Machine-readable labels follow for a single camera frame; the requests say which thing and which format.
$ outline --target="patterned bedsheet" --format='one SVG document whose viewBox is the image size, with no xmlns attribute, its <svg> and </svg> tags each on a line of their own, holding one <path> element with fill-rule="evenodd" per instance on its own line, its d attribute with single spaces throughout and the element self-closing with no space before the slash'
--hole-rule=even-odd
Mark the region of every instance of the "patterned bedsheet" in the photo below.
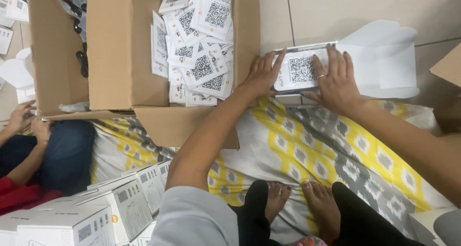
<svg viewBox="0 0 461 246">
<path fill-rule="evenodd" d="M 375 101 L 381 108 L 437 131 L 430 108 Z M 123 170 L 172 158 L 177 148 L 153 144 L 135 117 L 94 120 L 97 137 L 92 182 Z M 405 161 L 353 121 L 319 106 L 286 108 L 274 99 L 245 111 L 237 123 L 240 150 L 222 150 L 208 176 L 211 193 L 242 205 L 257 179 L 279 181 L 294 189 L 274 220 L 271 238 L 282 244 L 316 234 L 317 227 L 300 184 L 339 181 L 414 238 L 408 214 L 452 205 Z"/>
</svg>

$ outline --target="blue jeans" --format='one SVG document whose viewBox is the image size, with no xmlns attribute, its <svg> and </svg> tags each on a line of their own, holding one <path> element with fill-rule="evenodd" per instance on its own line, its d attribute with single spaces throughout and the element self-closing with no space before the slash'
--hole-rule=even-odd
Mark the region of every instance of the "blue jeans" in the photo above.
<svg viewBox="0 0 461 246">
<path fill-rule="evenodd" d="M 90 184 L 89 167 L 95 141 L 93 125 L 84 120 L 62 120 L 52 127 L 40 169 L 29 182 L 73 195 Z M 30 154 L 35 136 L 15 135 L 0 148 L 0 177 L 7 175 Z"/>
</svg>

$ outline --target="person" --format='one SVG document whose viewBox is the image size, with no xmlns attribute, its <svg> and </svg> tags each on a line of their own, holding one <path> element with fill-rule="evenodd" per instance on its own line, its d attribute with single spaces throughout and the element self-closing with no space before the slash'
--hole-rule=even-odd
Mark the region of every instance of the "person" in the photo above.
<svg viewBox="0 0 461 246">
<path fill-rule="evenodd" d="M 313 56 L 320 93 L 302 95 L 360 124 L 392 149 L 453 204 L 461 206 L 458 151 L 429 132 L 384 111 L 360 96 L 350 55 L 327 46 L 325 69 Z M 279 245 L 270 237 L 270 221 L 288 198 L 291 187 L 254 182 L 242 207 L 229 207 L 208 192 L 207 175 L 240 115 L 251 102 L 271 96 L 286 49 L 274 66 L 275 52 L 259 58 L 247 81 L 211 112 L 172 160 L 165 193 L 152 232 L 152 245 Z M 418 245 L 341 183 L 326 187 L 301 184 L 319 226 L 320 238 L 307 245 Z"/>
<path fill-rule="evenodd" d="M 18 105 L 0 132 L 0 215 L 86 190 L 95 130 L 83 120 L 42 121 Z M 20 135 L 28 125 L 35 136 Z"/>
</svg>

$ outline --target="red shirt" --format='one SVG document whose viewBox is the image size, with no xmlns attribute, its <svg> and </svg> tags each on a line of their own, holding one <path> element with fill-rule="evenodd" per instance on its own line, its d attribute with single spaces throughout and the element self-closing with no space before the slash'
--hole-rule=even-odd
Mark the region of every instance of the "red shirt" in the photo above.
<svg viewBox="0 0 461 246">
<path fill-rule="evenodd" d="M 58 190 L 46 190 L 39 185 L 17 186 L 4 176 L 0 179 L 0 216 L 19 209 L 31 209 L 61 195 Z"/>
</svg>

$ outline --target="hand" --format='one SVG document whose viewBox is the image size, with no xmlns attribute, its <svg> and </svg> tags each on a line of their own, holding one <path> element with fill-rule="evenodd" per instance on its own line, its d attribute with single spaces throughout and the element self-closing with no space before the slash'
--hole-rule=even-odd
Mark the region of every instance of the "hand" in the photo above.
<svg viewBox="0 0 461 246">
<path fill-rule="evenodd" d="M 32 106 L 34 103 L 35 100 L 19 104 L 13 113 L 11 113 L 10 120 L 5 130 L 14 135 L 30 125 L 33 116 L 30 111 L 36 109 L 36 107 Z"/>
<path fill-rule="evenodd" d="M 355 84 L 354 65 L 347 52 L 341 54 L 331 45 L 328 50 L 328 75 L 317 56 L 313 56 L 315 75 L 318 78 L 320 94 L 305 91 L 301 95 L 328 108 L 334 113 L 351 116 L 359 107 L 367 103 Z"/>
<path fill-rule="evenodd" d="M 274 92 L 270 89 L 277 80 L 286 51 L 287 49 L 285 48 L 280 52 L 279 57 L 275 60 L 274 67 L 272 67 L 272 60 L 274 59 L 275 51 L 269 52 L 256 60 L 253 70 L 244 85 L 255 92 L 257 97 L 274 95 Z"/>
<path fill-rule="evenodd" d="M 37 143 L 48 143 L 51 135 L 50 124 L 53 121 L 42 121 L 39 117 L 34 116 L 32 119 L 32 132 L 37 137 Z"/>
</svg>

